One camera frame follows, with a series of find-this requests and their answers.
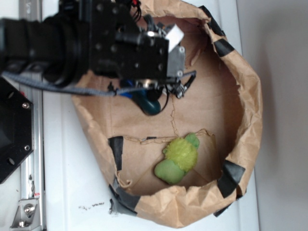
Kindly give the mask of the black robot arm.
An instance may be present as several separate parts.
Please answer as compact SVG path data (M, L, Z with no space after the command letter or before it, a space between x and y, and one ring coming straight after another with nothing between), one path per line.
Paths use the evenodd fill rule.
M137 0L61 0L56 15L42 22L1 19L1 72L38 72L50 83L75 84L95 75L156 85L183 76L185 50L176 25L147 27Z

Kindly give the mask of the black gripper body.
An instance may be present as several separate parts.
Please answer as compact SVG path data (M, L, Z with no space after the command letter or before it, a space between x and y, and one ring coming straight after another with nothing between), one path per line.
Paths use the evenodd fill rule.
M138 84L174 84L184 74L185 49L146 16L139 27L124 4L83 0L81 19L89 25L89 66L98 76Z

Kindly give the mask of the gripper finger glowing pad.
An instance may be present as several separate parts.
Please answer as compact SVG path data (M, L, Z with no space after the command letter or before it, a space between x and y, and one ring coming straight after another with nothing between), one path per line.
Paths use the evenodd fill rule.
M184 38L184 32L176 25L172 25L167 32L166 40L169 41L168 52L171 53L173 49L180 44Z

